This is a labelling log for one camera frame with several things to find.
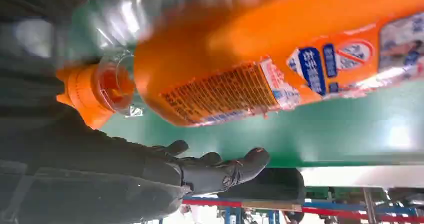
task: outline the plastic bottle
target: plastic bottle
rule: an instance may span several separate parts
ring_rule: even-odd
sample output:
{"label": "plastic bottle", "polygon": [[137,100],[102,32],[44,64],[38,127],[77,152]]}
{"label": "plastic bottle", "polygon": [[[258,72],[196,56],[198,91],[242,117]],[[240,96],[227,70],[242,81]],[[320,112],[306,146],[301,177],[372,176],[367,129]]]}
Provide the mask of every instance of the plastic bottle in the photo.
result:
{"label": "plastic bottle", "polygon": [[177,126],[240,119],[420,77],[424,0],[193,5],[137,45],[134,84]]}

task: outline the robotic hand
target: robotic hand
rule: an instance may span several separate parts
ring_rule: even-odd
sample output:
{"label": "robotic hand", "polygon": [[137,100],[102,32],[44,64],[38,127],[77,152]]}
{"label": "robotic hand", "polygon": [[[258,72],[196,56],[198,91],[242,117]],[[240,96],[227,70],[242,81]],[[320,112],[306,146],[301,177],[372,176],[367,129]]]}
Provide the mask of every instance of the robotic hand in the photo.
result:
{"label": "robotic hand", "polygon": [[151,147],[154,152],[172,156],[172,164],[181,173],[181,183],[189,188],[187,195],[223,192],[230,187],[255,178],[269,163],[270,155],[263,148],[250,150],[243,158],[223,161],[215,152],[200,158],[175,156],[189,149],[185,141],[178,140],[168,147]]}

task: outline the green surface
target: green surface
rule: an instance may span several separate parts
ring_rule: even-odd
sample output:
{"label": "green surface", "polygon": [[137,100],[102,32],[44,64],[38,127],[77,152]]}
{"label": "green surface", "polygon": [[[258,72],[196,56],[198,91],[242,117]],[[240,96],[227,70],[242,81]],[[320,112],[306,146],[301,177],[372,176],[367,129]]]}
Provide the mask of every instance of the green surface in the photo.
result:
{"label": "green surface", "polygon": [[381,90],[360,99],[338,99],[219,126],[179,128],[151,111],[115,116],[103,128],[111,136],[146,145],[184,139],[187,155],[215,151],[225,158],[265,147],[271,166],[421,164],[424,161],[422,82]]}

